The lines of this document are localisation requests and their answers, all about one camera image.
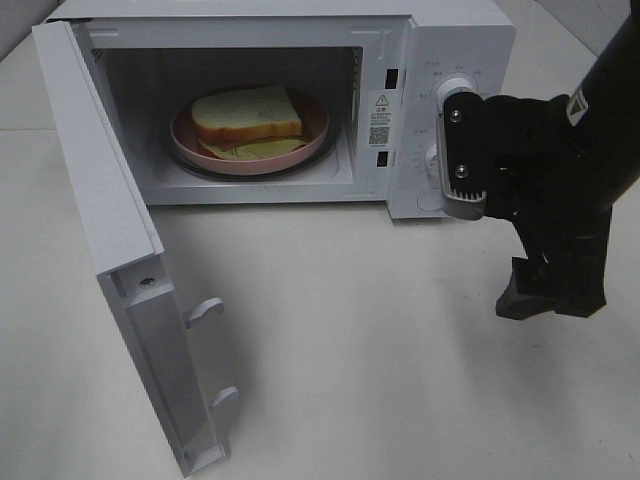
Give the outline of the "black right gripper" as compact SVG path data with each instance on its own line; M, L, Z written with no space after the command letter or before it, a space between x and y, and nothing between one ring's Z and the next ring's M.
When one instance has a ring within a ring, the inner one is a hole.
M613 109L591 100L492 97L483 118L491 176L488 215L512 222L528 259L513 257L499 317L553 311L589 317L606 305L604 273L611 221L607 162ZM559 283L555 302L552 266Z

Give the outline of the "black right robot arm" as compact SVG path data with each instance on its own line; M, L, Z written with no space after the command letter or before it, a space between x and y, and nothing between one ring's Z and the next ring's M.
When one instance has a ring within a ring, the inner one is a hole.
M572 95L488 104L524 130L488 189L486 214L510 221L526 252L496 313L587 318L606 303L613 205L639 178L638 2Z

